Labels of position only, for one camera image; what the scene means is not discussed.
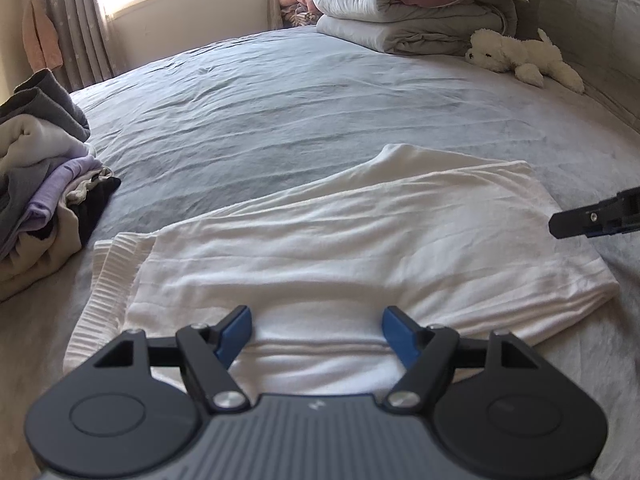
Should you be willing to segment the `black folded garment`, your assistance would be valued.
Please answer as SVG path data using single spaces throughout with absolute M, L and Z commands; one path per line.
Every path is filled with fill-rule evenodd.
M 122 181 L 114 176 L 96 174 L 66 196 L 67 207 L 76 214 L 80 244 L 85 247 L 98 225 L 112 195 Z

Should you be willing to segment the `grey bed sheet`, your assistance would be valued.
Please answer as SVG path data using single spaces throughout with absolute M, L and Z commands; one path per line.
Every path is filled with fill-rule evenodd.
M 73 98 L 122 179 L 91 244 L 318 180 L 395 143 L 526 160 L 562 208 L 639 185 L 638 131 L 589 96 L 462 58 L 376 53 L 312 27 L 211 44 Z M 639 233 L 590 242 L 620 299 L 538 349 L 608 414 L 597 478 L 639 479 Z M 88 248 L 1 304 L 1 479 L 38 474 L 24 417 L 61 378 L 91 263 Z

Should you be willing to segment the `light grey folded garment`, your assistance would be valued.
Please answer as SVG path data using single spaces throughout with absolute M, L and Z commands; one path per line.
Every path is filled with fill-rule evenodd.
M 1 174 L 55 157 L 89 155 L 90 148 L 64 129 L 32 115 L 17 115 L 1 125 Z

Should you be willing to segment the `pink clothes pile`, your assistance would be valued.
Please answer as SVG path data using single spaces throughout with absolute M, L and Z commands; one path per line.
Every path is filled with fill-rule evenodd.
M 314 0 L 279 0 L 279 3 L 286 27 L 315 25 L 322 15 Z

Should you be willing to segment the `grey folded garment middle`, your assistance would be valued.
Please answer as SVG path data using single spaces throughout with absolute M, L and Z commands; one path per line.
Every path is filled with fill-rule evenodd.
M 52 218 L 61 185 L 55 173 L 62 159 L 43 160 L 29 167 L 10 169 L 1 178 L 1 257 L 14 247 L 17 237 L 39 230 Z

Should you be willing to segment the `beige folded garment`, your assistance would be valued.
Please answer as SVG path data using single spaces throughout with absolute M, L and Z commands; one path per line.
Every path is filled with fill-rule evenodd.
M 1 299 L 7 300 L 60 270 L 83 248 L 78 235 L 76 214 L 67 207 L 66 196 L 93 176 L 114 176 L 102 166 L 76 178 L 63 192 L 51 220 L 37 231 L 20 234 L 11 251 L 1 257 Z

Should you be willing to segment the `dark grey folded garment top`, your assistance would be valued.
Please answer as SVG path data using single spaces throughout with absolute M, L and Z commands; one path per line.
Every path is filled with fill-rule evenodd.
M 17 115 L 30 115 L 46 120 L 81 142 L 90 138 L 85 113 L 73 102 L 70 94 L 48 68 L 38 70 L 17 86 L 9 99 L 1 105 L 1 122 L 7 122 Z

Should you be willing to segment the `pink hanging jacket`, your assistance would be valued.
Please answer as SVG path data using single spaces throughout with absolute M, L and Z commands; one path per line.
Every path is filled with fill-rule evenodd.
M 63 65 L 58 33 L 38 0 L 26 4 L 22 37 L 27 61 L 34 73 L 45 68 L 56 70 Z

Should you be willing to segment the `grey patterned curtain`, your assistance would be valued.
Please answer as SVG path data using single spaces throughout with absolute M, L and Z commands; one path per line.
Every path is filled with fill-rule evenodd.
M 62 66 L 54 73 L 68 91 L 116 77 L 122 57 L 99 0 L 39 0 L 58 33 Z

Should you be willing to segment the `white t-shirt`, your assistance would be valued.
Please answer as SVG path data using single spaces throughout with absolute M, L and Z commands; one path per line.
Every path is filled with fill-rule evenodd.
M 390 388 L 402 368 L 381 332 L 389 306 L 539 344 L 620 289 L 589 242 L 549 233 L 556 208 L 526 162 L 390 144 L 333 176 L 97 242 L 63 368 L 124 330 L 170 336 L 240 304 L 253 335 L 231 371 L 250 396 Z

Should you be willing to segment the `white plush dog toy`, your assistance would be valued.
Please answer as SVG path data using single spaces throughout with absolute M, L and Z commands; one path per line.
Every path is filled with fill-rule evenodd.
M 519 40 L 490 29 L 471 36 L 465 59 L 494 73 L 514 73 L 517 80 L 542 88 L 549 77 L 575 93 L 583 94 L 582 77 L 564 61 L 561 50 L 540 28 L 537 40 Z

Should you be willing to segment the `grey padded headboard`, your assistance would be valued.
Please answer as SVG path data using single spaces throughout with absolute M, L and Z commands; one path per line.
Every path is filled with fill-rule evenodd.
M 585 81 L 588 96 L 639 128 L 639 0 L 527 0 L 520 39 L 543 29 Z

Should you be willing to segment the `lavender folded garment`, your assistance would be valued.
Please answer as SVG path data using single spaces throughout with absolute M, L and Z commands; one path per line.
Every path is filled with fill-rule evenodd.
M 46 177 L 29 200 L 24 214 L 17 225 L 17 232 L 37 231 L 43 228 L 52 218 L 56 204 L 63 195 L 66 186 L 76 178 L 91 170 L 100 169 L 102 162 L 88 155 L 63 162 Z

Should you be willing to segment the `folded grey duvet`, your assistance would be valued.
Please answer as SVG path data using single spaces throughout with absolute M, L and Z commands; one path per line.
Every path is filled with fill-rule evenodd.
M 514 0 L 314 0 L 326 36 L 401 55 L 462 55 L 477 29 L 513 36 Z

